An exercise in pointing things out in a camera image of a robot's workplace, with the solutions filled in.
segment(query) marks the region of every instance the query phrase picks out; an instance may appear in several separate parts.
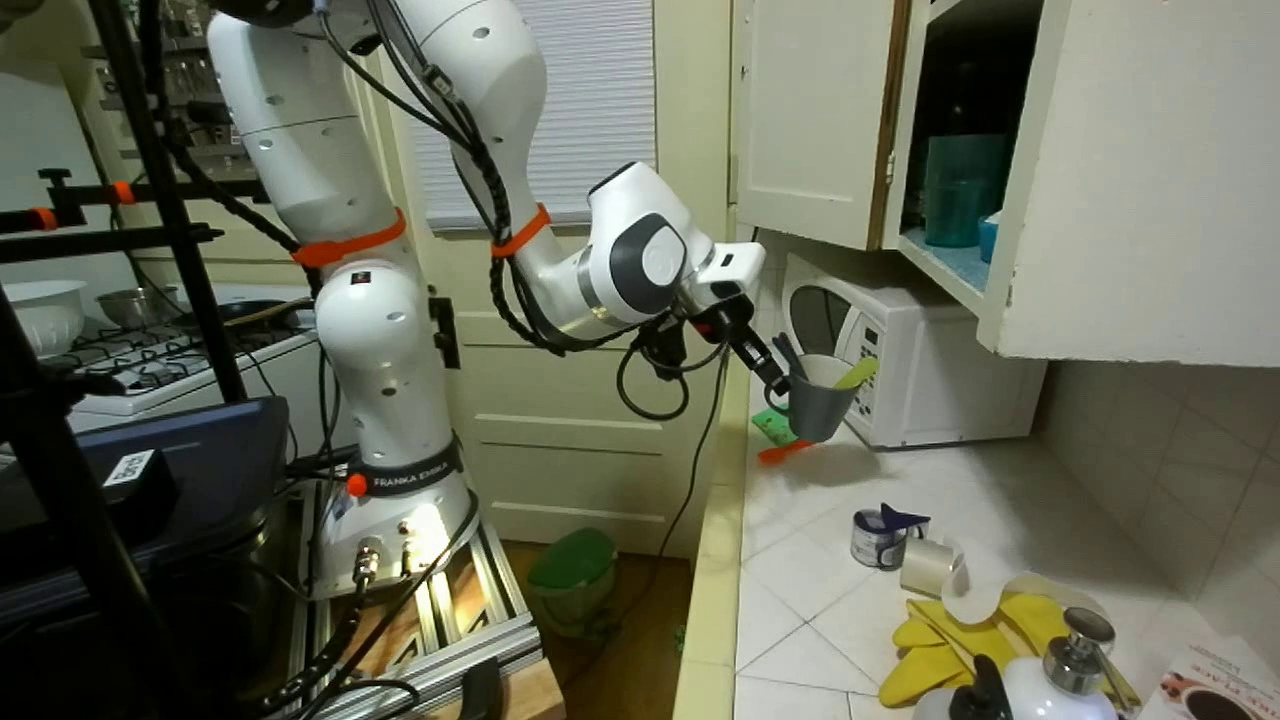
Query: floor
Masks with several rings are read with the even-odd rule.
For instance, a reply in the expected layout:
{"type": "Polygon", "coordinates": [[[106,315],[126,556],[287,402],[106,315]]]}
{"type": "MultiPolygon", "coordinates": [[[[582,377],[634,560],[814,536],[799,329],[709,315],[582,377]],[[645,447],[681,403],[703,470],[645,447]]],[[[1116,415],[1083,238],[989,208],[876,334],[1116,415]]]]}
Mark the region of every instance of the floor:
{"type": "MultiPolygon", "coordinates": [[[[521,585],[542,554],[542,545],[509,545],[521,585]]],[[[601,614],[601,633],[575,641],[543,633],[570,720],[673,717],[690,590],[690,560],[626,556],[601,614]]]]}

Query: green trash can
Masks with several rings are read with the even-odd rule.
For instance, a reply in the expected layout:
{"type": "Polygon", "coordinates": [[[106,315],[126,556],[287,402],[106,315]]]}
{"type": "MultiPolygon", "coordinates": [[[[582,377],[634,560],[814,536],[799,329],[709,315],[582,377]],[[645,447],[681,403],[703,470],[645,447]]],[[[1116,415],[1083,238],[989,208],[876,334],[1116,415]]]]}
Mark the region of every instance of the green trash can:
{"type": "Polygon", "coordinates": [[[582,528],[555,540],[529,574],[532,615],[555,636],[589,636],[601,599],[611,592],[618,545],[582,528]]]}

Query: metal rack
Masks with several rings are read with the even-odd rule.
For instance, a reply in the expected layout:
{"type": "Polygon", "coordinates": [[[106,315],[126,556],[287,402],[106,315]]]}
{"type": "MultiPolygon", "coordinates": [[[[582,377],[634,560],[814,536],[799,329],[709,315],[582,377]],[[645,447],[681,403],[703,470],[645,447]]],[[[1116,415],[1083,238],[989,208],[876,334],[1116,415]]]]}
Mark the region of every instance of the metal rack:
{"type": "MultiPolygon", "coordinates": [[[[117,94],[126,117],[132,124],[153,205],[161,212],[161,228],[126,228],[126,233],[78,233],[50,241],[8,241],[0,246],[0,259],[41,259],[41,258],[83,258],[83,253],[119,253],[119,247],[174,247],[182,270],[191,315],[202,323],[202,341],[219,384],[223,402],[243,402],[243,379],[235,371],[234,344],[217,321],[217,298],[202,259],[202,241],[217,233],[190,220],[183,192],[174,178],[168,151],[148,111],[145,77],[138,63],[138,43],[119,0],[90,0],[108,67],[117,77],[117,94]]],[[[8,298],[0,292],[0,442],[32,476],[32,494],[41,495],[51,528],[69,545],[69,556],[97,598],[106,621],[119,636],[119,653],[148,682],[153,703],[161,717],[204,717],[191,682],[163,633],[163,621],[126,548],[111,520],[100,510],[100,490],[81,457],[81,443],[69,428],[69,403],[44,379],[8,298]]]]}

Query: microwave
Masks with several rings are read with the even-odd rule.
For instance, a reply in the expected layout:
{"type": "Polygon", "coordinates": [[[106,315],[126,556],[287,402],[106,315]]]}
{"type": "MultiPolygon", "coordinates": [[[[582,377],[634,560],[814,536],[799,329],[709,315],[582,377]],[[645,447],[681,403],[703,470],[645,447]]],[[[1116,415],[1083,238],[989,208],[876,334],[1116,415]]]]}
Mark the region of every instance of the microwave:
{"type": "Polygon", "coordinates": [[[880,362],[846,426],[873,447],[1028,435],[1044,362],[975,344],[975,315],[900,258],[792,247],[783,334],[803,355],[880,362]]]}

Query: shelf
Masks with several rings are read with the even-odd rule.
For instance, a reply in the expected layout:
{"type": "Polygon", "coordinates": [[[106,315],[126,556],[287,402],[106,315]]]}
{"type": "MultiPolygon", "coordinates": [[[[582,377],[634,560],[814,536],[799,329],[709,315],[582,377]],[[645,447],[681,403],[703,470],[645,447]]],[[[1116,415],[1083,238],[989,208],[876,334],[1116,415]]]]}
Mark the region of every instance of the shelf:
{"type": "MultiPolygon", "coordinates": [[[[190,225],[183,241],[204,246],[219,233],[208,225],[190,225]]],[[[11,259],[50,259],[50,258],[91,258],[91,253],[130,253],[130,247],[174,247],[182,233],[168,228],[117,228],[117,233],[60,233],[60,238],[0,238],[0,266],[11,259]]]]}
{"type": "Polygon", "coordinates": [[[983,315],[994,266],[975,258],[980,253],[975,246],[937,247],[937,246],[923,246],[923,233],[904,233],[900,253],[923,277],[932,277],[948,298],[955,298],[973,315],[983,315]]]}

